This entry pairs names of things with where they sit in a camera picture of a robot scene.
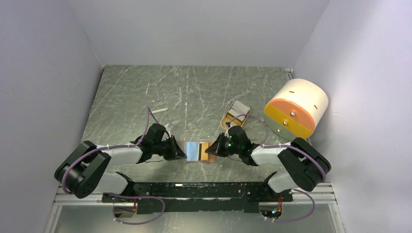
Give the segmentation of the brown leather card holder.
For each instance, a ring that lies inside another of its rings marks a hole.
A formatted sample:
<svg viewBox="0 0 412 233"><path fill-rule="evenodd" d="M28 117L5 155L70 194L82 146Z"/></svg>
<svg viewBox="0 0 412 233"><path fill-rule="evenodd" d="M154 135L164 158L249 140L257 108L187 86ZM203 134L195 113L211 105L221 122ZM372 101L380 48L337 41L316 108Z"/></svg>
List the brown leather card holder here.
<svg viewBox="0 0 412 233"><path fill-rule="evenodd" d="M183 152L186 154L187 158L184 159L187 163L215 163L216 156L209 154L208 161L199 161L198 160L198 150L200 142L184 141L183 142Z"/></svg>

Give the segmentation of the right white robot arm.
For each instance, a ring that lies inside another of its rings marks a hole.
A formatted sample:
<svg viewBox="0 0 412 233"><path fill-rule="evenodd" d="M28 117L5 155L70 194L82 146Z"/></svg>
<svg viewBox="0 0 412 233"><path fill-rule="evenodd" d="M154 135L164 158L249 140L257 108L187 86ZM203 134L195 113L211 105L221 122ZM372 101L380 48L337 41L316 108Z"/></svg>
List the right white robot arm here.
<svg viewBox="0 0 412 233"><path fill-rule="evenodd" d="M330 162L301 137L286 144L260 145L251 142L240 126L221 133L205 152L219 157L236 154L249 166L283 166L283 172L274 172L263 182L262 195L268 201L289 189L311 192L331 170Z"/></svg>

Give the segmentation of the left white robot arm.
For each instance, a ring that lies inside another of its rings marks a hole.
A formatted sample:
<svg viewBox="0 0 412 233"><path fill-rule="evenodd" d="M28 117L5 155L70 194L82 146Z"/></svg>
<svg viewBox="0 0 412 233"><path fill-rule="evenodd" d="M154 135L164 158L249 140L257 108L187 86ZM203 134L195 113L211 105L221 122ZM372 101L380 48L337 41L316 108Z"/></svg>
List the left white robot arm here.
<svg viewBox="0 0 412 233"><path fill-rule="evenodd" d="M83 141L56 169L54 178L66 193L82 199L93 192L113 193L123 202L135 196L134 181L121 172L109 172L115 166L141 164L158 155L166 161L185 159L174 135L165 126L154 123L145 133L125 145L98 146Z"/></svg>

